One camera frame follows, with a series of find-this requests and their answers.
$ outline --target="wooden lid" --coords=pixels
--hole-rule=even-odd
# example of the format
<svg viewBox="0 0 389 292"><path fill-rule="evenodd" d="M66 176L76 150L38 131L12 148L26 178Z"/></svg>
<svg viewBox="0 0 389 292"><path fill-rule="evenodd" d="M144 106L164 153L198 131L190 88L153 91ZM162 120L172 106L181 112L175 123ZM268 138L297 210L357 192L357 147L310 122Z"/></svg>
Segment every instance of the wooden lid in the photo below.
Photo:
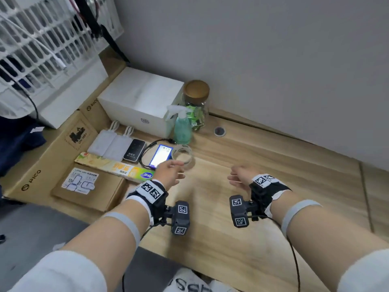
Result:
<svg viewBox="0 0 389 292"><path fill-rule="evenodd" d="M191 102L204 102L209 96L209 86L201 80L192 80L184 85L186 99Z"/></svg>

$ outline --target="hand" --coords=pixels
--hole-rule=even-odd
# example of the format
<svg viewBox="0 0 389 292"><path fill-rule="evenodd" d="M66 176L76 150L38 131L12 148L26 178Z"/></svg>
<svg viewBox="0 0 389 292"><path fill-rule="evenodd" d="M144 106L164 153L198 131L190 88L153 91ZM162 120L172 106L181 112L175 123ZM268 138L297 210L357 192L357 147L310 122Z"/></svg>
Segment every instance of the hand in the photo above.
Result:
<svg viewBox="0 0 389 292"><path fill-rule="evenodd" d="M258 169L250 166L232 166L231 175L227 177L230 181L230 184L236 186L237 188L245 190L247 193L251 193L249 184L252 183L252 179L261 174Z"/></svg>
<svg viewBox="0 0 389 292"><path fill-rule="evenodd" d="M185 178L185 175L180 174L184 172L184 162L168 160L160 163L155 170L153 179L159 180L168 191L172 186L180 183L178 179Z"/></svg>

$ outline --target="dark blue cloth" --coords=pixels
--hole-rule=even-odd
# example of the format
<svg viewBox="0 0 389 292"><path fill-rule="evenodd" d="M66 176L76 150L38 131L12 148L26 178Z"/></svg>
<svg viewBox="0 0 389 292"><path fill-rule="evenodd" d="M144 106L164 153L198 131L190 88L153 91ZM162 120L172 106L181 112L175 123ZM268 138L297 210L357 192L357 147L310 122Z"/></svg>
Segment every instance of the dark blue cloth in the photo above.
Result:
<svg viewBox="0 0 389 292"><path fill-rule="evenodd" d="M31 117L7 119L0 117L0 176L20 161L25 151L43 145L46 140L42 132L33 132L33 128L42 126Z"/></svg>

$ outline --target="gray wall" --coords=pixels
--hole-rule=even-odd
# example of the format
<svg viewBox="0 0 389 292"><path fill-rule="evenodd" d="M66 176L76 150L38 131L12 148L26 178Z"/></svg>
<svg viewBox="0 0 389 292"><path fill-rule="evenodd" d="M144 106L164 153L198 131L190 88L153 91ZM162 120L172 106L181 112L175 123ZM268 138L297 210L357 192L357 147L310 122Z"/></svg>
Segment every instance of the gray wall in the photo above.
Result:
<svg viewBox="0 0 389 292"><path fill-rule="evenodd" d="M115 0L134 66L389 169L389 0Z"/></svg>

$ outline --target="white sleeve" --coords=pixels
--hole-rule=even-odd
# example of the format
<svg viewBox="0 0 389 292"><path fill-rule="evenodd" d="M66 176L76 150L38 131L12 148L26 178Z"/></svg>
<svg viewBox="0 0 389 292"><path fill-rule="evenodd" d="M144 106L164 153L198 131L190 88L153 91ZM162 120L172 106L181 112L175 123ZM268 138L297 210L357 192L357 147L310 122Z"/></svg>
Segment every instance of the white sleeve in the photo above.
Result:
<svg viewBox="0 0 389 292"><path fill-rule="evenodd" d="M55 251L39 261L11 292L107 292L103 273L88 258L73 251Z"/></svg>
<svg viewBox="0 0 389 292"><path fill-rule="evenodd" d="M342 275L337 292L387 292L389 249L374 251L357 260Z"/></svg>

